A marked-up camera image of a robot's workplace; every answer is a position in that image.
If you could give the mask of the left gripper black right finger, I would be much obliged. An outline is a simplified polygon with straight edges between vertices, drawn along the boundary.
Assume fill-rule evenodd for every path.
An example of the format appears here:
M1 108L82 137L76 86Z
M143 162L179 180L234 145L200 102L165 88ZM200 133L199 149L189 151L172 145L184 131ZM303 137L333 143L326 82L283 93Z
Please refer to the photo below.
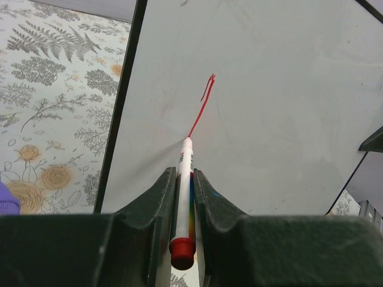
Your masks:
M381 286L382 235L356 216L251 216L194 171L201 286Z

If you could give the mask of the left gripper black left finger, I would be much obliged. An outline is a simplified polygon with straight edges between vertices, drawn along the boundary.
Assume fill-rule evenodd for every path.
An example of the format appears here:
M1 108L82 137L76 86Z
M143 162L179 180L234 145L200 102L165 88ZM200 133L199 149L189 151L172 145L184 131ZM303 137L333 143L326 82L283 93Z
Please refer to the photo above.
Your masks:
M176 171L113 214L1 217L2 286L169 286Z

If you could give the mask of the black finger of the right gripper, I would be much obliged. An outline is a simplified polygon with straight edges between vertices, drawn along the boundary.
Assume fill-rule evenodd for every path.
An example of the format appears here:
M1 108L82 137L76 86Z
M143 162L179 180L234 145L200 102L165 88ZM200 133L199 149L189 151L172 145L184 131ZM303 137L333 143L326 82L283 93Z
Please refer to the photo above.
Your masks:
M359 151L383 152L383 127L372 133L359 147Z

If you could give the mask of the white marker pen red end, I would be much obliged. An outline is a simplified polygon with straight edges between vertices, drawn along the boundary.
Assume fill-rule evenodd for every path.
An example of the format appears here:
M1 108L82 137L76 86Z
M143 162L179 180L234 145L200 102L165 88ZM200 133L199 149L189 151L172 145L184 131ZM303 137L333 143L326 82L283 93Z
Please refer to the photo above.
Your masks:
M178 163L169 242L171 265L177 270L188 270L194 264L196 243L193 177L193 142L187 137L183 141Z

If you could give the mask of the white whiteboard black frame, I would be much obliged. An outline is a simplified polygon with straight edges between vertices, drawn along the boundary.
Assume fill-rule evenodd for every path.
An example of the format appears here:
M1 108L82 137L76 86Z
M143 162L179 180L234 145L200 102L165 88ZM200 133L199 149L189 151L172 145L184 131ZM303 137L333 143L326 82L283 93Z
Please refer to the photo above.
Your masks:
M148 1L101 210L178 163L252 215L323 215L382 126L382 24L355 1Z

